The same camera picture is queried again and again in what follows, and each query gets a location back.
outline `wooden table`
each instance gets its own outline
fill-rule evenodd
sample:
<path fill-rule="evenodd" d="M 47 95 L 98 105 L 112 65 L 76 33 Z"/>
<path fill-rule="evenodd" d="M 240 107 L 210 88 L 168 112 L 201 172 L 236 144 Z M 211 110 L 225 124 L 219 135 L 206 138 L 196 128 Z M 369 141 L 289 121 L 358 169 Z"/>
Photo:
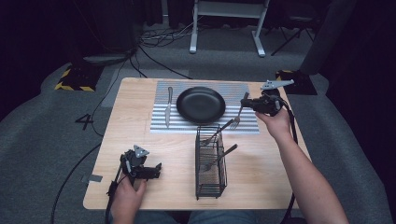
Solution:
<path fill-rule="evenodd" d="M 151 133 L 150 122 L 157 82 L 161 79 L 125 78 L 107 124 L 93 175 L 84 198 L 87 209 L 106 209 L 106 195 L 119 166 L 120 155 L 134 145 L 150 153 L 146 167 L 163 164 L 161 176 L 148 182 L 141 209 L 283 209 L 287 208 L 291 188 L 275 140 L 265 124 L 258 120 L 260 134 L 224 134 L 225 147 L 234 143 L 238 149 L 227 155 L 227 188 L 219 198 L 195 197 L 195 134 Z M 183 80 L 185 82 L 228 82 Z M 253 98 L 261 96 L 263 82 L 248 84 Z M 283 89 L 281 97 L 287 100 Z M 306 155 L 304 139 L 296 124 L 299 145 Z"/>

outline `black wire basket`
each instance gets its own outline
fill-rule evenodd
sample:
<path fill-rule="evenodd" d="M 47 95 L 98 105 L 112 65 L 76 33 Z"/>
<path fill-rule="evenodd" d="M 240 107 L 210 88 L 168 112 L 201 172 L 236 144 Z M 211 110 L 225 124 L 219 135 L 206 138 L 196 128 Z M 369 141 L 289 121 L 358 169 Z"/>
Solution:
<path fill-rule="evenodd" d="M 221 133 L 216 134 L 208 144 L 203 141 L 210 138 L 217 130 L 219 125 L 212 127 L 199 126 L 195 139 L 195 194 L 199 197 L 221 196 L 227 187 L 227 171 L 224 157 L 213 163 L 224 153 Z"/>

